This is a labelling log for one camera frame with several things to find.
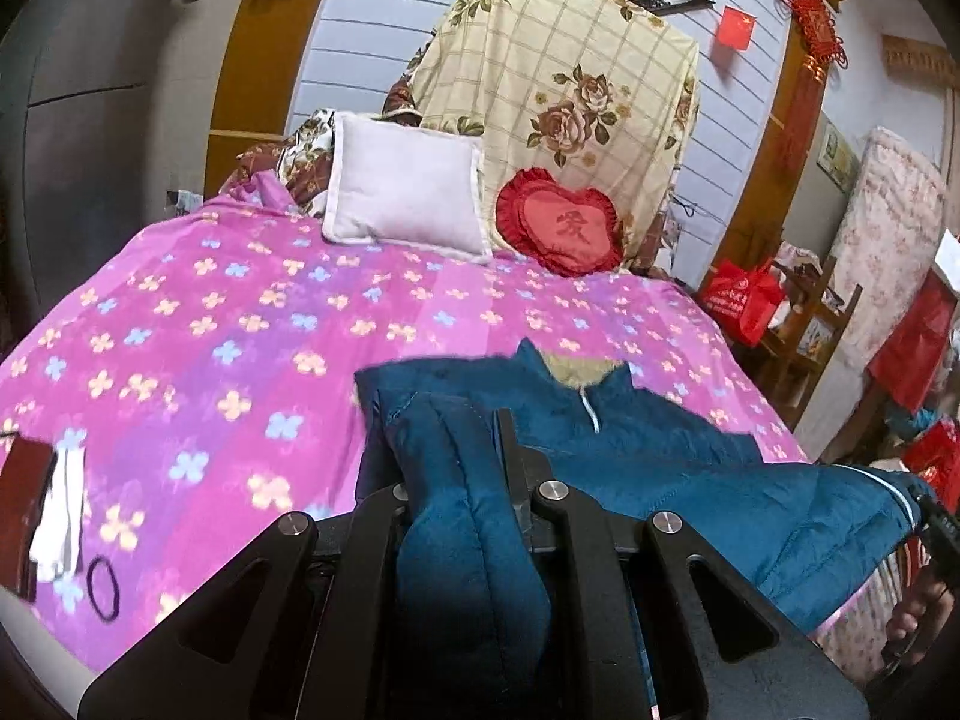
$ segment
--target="pillow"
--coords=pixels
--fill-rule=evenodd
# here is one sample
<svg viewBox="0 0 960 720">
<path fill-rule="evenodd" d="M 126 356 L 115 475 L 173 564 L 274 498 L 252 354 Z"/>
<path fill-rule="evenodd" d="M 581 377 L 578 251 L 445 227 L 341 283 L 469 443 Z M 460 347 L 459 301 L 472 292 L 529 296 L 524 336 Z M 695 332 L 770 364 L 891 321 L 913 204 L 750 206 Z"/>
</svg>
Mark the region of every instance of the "pillow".
<svg viewBox="0 0 960 720">
<path fill-rule="evenodd" d="M 337 113 L 323 237 L 406 244 L 488 262 L 480 223 L 478 138 Z"/>
<path fill-rule="evenodd" d="M 623 259 L 610 198 L 596 189 L 566 189 L 542 167 L 518 170 L 500 190 L 496 228 L 521 254 L 561 276 L 612 271 Z"/>
</svg>

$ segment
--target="pink floral bedspread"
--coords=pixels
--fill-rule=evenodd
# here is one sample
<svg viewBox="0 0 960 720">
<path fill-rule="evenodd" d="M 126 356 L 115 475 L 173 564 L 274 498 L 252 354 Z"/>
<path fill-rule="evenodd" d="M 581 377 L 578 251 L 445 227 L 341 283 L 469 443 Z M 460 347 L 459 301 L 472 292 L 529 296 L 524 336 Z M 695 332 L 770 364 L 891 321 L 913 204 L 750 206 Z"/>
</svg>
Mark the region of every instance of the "pink floral bedspread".
<svg viewBox="0 0 960 720">
<path fill-rule="evenodd" d="M 82 575 L 42 584 L 35 613 L 106 668 L 281 512 L 352 508 L 357 368 L 512 353 L 524 336 L 628 360 L 637 386 L 753 433 L 767 461 L 805 461 L 667 283 L 335 247 L 314 220 L 216 199 L 139 233 L 0 365 L 5 429 L 85 447 L 83 559 L 106 556 L 120 586 L 112 624 Z M 109 610 L 105 576 L 94 589 Z"/>
</svg>

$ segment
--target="blue flower print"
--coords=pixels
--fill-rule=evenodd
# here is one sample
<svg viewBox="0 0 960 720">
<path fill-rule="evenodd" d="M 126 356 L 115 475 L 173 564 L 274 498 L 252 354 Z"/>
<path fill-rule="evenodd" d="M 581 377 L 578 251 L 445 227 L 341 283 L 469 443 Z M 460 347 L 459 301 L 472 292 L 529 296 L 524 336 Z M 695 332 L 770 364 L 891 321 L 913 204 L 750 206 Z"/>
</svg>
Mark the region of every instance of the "blue flower print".
<svg viewBox="0 0 960 720">
<path fill-rule="evenodd" d="M 304 513 L 309 514 L 313 519 L 320 521 L 330 517 L 330 514 L 333 514 L 333 509 L 330 509 L 328 506 L 324 506 L 322 503 L 312 503 L 306 507 L 306 509 L 304 509 Z"/>
<path fill-rule="evenodd" d="M 176 455 L 176 462 L 170 466 L 167 476 L 175 482 L 186 479 L 191 485 L 195 485 L 203 480 L 206 464 L 209 462 L 210 456 L 206 452 L 181 452 Z"/>
<path fill-rule="evenodd" d="M 152 330 L 143 330 L 139 327 L 134 327 L 130 333 L 127 333 L 127 337 L 123 339 L 123 343 L 126 343 L 127 346 L 140 346 L 143 341 L 150 338 L 153 333 Z"/>
<path fill-rule="evenodd" d="M 66 369 L 66 361 L 61 360 L 59 357 L 51 357 L 47 362 L 47 367 L 43 370 L 51 379 L 55 382 L 59 381 L 59 377 L 64 374 Z"/>
<path fill-rule="evenodd" d="M 56 442 L 56 451 L 65 452 L 68 449 L 81 449 L 86 441 L 86 431 L 83 428 L 67 428 L 64 435 Z"/>
<path fill-rule="evenodd" d="M 304 424 L 302 416 L 287 416 L 282 412 L 274 412 L 270 415 L 267 429 L 263 432 L 263 435 L 268 439 L 282 439 L 285 442 L 291 442 L 296 438 L 296 433 L 299 431 L 301 424 Z"/>
<path fill-rule="evenodd" d="M 299 327 L 301 330 L 317 329 L 317 318 L 313 314 L 293 314 L 290 317 L 290 322 L 294 327 Z"/>
<path fill-rule="evenodd" d="M 224 341 L 213 350 L 212 354 L 224 365 L 233 365 L 233 361 L 243 354 L 243 350 L 233 341 Z"/>
<path fill-rule="evenodd" d="M 83 591 L 74 581 L 73 577 L 54 580 L 54 593 L 59 595 L 61 605 L 67 614 L 73 614 L 77 610 L 77 602 L 83 600 Z"/>
</svg>

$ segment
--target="wooden chair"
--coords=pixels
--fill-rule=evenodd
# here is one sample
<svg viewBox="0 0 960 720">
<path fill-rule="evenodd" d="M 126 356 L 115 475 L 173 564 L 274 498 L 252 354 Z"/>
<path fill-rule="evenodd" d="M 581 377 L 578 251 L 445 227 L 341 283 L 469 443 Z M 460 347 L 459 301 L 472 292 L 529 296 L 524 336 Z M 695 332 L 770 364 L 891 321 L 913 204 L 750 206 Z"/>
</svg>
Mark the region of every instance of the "wooden chair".
<svg viewBox="0 0 960 720">
<path fill-rule="evenodd" d="M 829 289 L 830 276 L 833 276 L 836 264 L 835 257 L 827 257 L 823 273 L 816 280 L 805 278 L 775 264 L 784 273 L 789 285 L 795 288 L 794 292 L 802 295 L 802 310 L 791 312 L 781 332 L 767 330 L 763 334 L 757 352 L 760 352 L 764 359 L 755 384 L 791 431 L 799 424 L 813 391 L 817 389 L 820 377 L 833 357 L 837 343 L 840 343 L 840 338 L 850 324 L 863 292 L 863 288 L 858 284 L 850 302 L 841 313 L 824 304 L 824 294 Z M 815 354 L 811 356 L 800 350 L 800 342 L 814 319 L 819 319 L 827 327 L 829 336 L 821 341 Z"/>
</svg>

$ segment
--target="pink blanket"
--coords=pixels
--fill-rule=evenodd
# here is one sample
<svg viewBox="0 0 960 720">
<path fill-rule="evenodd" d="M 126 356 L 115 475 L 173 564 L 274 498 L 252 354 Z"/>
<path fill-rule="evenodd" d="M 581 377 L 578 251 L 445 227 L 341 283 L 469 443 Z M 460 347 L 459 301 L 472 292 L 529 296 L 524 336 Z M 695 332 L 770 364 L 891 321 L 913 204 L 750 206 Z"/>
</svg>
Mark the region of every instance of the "pink blanket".
<svg viewBox="0 0 960 720">
<path fill-rule="evenodd" d="M 85 447 L 83 562 L 106 556 L 120 586 L 112 624 L 82 574 L 42 584 L 35 612 L 104 669 L 281 512 L 352 508 L 357 368 L 512 353 L 524 336 L 627 360 L 637 386 L 752 433 L 767 461 L 805 461 L 667 283 L 335 247 L 315 220 L 221 197 L 139 233 L 0 365 L 5 429 Z M 94 590 L 109 610 L 106 576 Z"/>
</svg>

